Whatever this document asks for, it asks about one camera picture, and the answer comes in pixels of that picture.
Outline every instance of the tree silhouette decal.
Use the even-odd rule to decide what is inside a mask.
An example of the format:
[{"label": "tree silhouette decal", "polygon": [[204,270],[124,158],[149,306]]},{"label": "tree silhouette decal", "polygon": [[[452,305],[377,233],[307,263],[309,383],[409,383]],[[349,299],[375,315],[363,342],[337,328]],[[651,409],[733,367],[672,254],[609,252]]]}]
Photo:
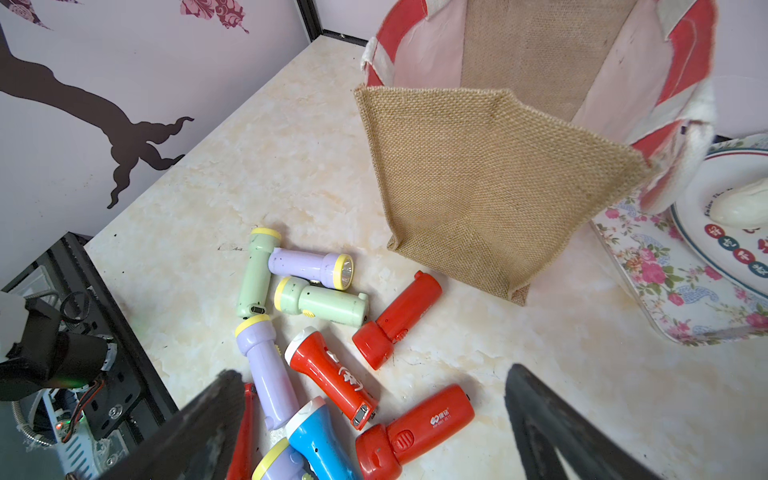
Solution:
[{"label": "tree silhouette decal", "polygon": [[[77,3],[75,0],[59,2]],[[31,0],[0,0],[8,10],[29,20],[35,25],[47,28],[35,14]],[[171,135],[181,131],[184,121],[193,118],[182,117],[173,124],[152,124],[146,121],[132,123],[127,115],[109,100],[81,88],[62,84],[51,69],[30,61],[14,57],[5,40],[0,25],[0,91],[13,97],[38,101],[65,111],[101,129],[112,144],[111,154],[118,163],[114,169],[115,187],[107,208],[118,202],[118,194],[131,184],[131,170],[139,159],[155,170],[167,170],[183,155],[176,158],[162,158],[152,144],[161,144]]]}]

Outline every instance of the floral tray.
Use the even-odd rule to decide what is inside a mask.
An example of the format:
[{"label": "floral tray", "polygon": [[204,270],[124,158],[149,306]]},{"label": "floral tray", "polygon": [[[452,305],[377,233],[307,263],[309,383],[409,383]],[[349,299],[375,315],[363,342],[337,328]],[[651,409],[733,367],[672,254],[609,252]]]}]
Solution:
[{"label": "floral tray", "polygon": [[[737,148],[768,150],[768,135],[715,144],[710,153]],[[669,211],[643,214],[633,195],[592,223],[651,324],[666,337],[699,346],[768,335],[766,297],[731,283],[699,258]]]}]

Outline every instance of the white plate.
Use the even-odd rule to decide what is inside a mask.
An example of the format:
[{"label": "white plate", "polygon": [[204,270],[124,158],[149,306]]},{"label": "white plate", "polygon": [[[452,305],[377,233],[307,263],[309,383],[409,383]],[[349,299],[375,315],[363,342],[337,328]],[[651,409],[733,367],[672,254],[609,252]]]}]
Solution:
[{"label": "white plate", "polygon": [[768,151],[718,151],[707,156],[671,211],[677,229],[705,262],[768,298],[768,228],[739,230],[709,218],[712,201],[721,193],[765,177]]}]

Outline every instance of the metal hose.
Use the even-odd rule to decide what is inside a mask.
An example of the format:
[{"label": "metal hose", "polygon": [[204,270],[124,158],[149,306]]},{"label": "metal hose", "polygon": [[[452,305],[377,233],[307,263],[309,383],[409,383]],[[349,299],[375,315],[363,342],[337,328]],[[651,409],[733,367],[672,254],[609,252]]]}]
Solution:
[{"label": "metal hose", "polygon": [[11,402],[11,407],[13,408],[13,418],[16,421],[16,425],[18,425],[19,431],[24,434],[25,437],[30,439],[33,443],[43,445],[44,447],[50,447],[54,445],[43,435],[40,435],[39,433],[36,433],[34,430],[32,430],[27,421],[24,420],[21,403],[18,401]]}]

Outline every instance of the wall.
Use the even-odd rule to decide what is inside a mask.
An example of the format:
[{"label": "wall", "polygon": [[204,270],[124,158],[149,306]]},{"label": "wall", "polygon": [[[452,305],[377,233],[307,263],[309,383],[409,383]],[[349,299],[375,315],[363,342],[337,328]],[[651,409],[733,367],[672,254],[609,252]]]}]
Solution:
[{"label": "wall", "polygon": [[397,0],[315,0],[323,28],[368,40]]},{"label": "wall", "polygon": [[768,2],[722,0],[717,6],[717,133],[738,138],[768,131]]},{"label": "wall", "polygon": [[[239,25],[233,0],[185,0],[199,18],[182,15],[181,0],[32,1],[36,16],[22,14],[44,26],[9,9],[19,11],[29,0],[0,0],[0,26],[12,55],[6,49],[3,57],[0,45],[0,285],[67,230],[95,235],[163,173],[137,156],[146,156],[155,145],[145,142],[157,136],[156,131],[147,134],[153,127],[126,121],[115,126],[108,119],[109,125],[101,125],[102,119],[96,127],[81,119],[93,109],[85,100],[73,100],[77,95],[62,94],[48,104],[12,96],[23,97],[29,85],[9,65],[45,65],[61,84],[94,94],[80,91],[86,99],[106,100],[98,103],[106,105],[109,118],[119,117],[120,110],[133,124],[193,118],[157,144],[162,158],[174,159],[308,45],[293,0],[238,0],[244,12]],[[217,3],[230,7],[224,18],[230,28],[216,15],[205,18],[206,8]],[[58,82],[65,93],[79,92]],[[59,101],[70,113],[51,106]],[[78,109],[84,112],[81,118],[71,114]],[[113,142],[119,144],[115,155],[129,154],[121,158],[124,164],[137,165],[130,171],[130,186],[108,210],[118,166]]]}]

